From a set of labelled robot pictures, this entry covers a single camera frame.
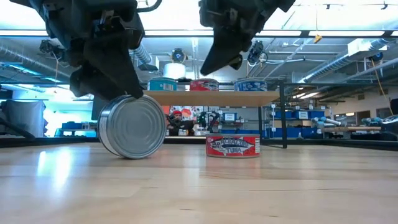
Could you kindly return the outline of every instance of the silver tin can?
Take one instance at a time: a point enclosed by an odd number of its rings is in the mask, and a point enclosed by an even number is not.
[[[98,137],[117,156],[142,159],[155,153],[166,135],[162,107],[151,97],[113,99],[98,119]]]

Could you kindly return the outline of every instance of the overhead camera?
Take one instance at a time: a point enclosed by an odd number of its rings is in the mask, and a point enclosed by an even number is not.
[[[176,48],[172,52],[173,63],[183,63],[187,59],[187,55],[180,48]]]
[[[255,64],[260,60],[261,55],[264,53],[264,45],[262,41],[257,40],[253,44],[252,48],[250,49],[248,55],[248,62],[251,64]]]

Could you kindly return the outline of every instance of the wooden shelf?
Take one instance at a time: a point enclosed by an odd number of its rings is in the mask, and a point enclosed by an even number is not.
[[[161,105],[265,106],[279,98],[276,91],[144,91]]]

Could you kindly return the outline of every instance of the robotic arm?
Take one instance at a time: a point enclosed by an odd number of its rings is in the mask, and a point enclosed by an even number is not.
[[[162,0],[137,8],[136,0],[10,0],[34,8],[47,33],[65,47],[66,61],[78,68],[70,76],[75,96],[94,94],[105,100],[121,95],[140,98],[142,87],[129,49],[145,36],[140,12],[157,9]],[[251,40],[279,7],[295,0],[201,0],[200,23],[214,30],[214,42],[201,68],[208,75],[227,65],[239,69]]]
[[[216,123],[217,119],[220,117],[220,114],[215,111],[201,112],[197,118],[198,124],[201,127],[206,128],[206,115],[211,116],[213,119],[210,121],[209,126],[207,127],[207,131],[210,133],[213,132],[213,126]]]

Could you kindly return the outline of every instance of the red tuna can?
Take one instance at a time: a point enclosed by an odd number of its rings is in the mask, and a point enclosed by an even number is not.
[[[192,80],[189,86],[190,91],[218,91],[218,81],[211,78],[200,78]]]
[[[260,156],[259,134],[207,134],[206,155],[224,158]]]

